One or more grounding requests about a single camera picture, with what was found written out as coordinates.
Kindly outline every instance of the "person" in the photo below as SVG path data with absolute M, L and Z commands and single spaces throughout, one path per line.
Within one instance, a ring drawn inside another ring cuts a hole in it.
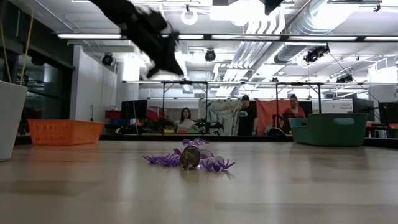
M 195 122 L 191 120 L 191 111 L 189 108 L 181 110 L 181 117 L 179 120 L 174 122 L 174 132 L 178 133 L 181 131 L 198 131 L 199 127 L 195 125 Z
M 284 118 L 284 125 L 282 127 L 282 130 L 285 133 L 288 133 L 291 130 L 289 118 L 305 118 L 303 108 L 299 107 L 299 100 L 297 99 L 297 96 L 293 94 L 292 96 L 290 96 L 289 101 L 290 106 L 286 108 L 282 113 L 282 117 Z
M 238 136 L 257 134 L 257 110 L 250 106 L 247 95 L 242 97 L 242 108 L 239 111 Z

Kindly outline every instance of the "white planter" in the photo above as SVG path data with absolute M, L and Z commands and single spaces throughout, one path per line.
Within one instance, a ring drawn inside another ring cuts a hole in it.
M 27 88 L 0 81 L 0 162 L 11 158 Z

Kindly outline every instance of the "green plastic bin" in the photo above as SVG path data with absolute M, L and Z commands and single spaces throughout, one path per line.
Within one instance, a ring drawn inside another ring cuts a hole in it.
M 297 143 L 314 146 L 361 146 L 367 117 L 366 113 L 310 114 L 306 126 L 298 125 L 302 121 L 294 119 L 289 122 L 293 140 Z

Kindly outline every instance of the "dark-haired woman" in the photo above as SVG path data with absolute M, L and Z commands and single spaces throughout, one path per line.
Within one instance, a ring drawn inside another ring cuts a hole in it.
M 181 131 L 199 130 L 195 122 L 191 120 L 191 111 L 189 108 L 181 110 L 181 117 L 178 121 L 174 122 L 174 132 L 178 133 Z
M 289 118 L 305 118 L 304 110 L 303 108 L 299 107 L 299 100 L 295 94 L 289 98 L 289 101 L 289 108 L 286 108 L 282 113 L 282 116 L 284 117 L 284 126 L 282 127 L 282 130 L 285 133 L 288 133 L 291 130 Z

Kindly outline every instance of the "ventilation pipe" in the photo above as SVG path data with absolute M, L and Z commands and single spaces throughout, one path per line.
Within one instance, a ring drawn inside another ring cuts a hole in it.
M 328 0 L 313 0 L 297 18 L 286 27 L 288 35 L 325 35 L 342 24 L 357 8 L 350 4 L 328 4 Z M 289 63 L 297 54 L 305 50 L 306 46 L 287 46 L 283 42 L 273 42 L 254 66 L 254 73 L 264 63 Z
M 279 14 L 272 14 L 270 16 L 273 16 L 271 20 L 271 24 L 269 26 L 269 29 L 266 31 L 266 34 L 280 34 L 283 29 L 285 29 L 285 15 L 283 10 L 278 10 Z M 259 43 L 259 46 L 255 49 L 255 52 L 253 53 L 252 57 L 250 60 L 246 62 L 246 66 L 251 68 L 255 62 L 257 62 L 261 56 L 262 53 L 265 52 L 265 50 L 270 46 L 271 42 L 261 42 Z
M 246 30 L 246 34 L 255 34 L 259 29 L 260 22 L 259 21 L 249 21 L 248 29 Z M 245 56 L 250 52 L 250 42 L 241 42 L 239 45 L 238 52 L 234 55 L 232 59 L 232 66 L 234 68 L 238 68 L 239 62 L 245 58 Z

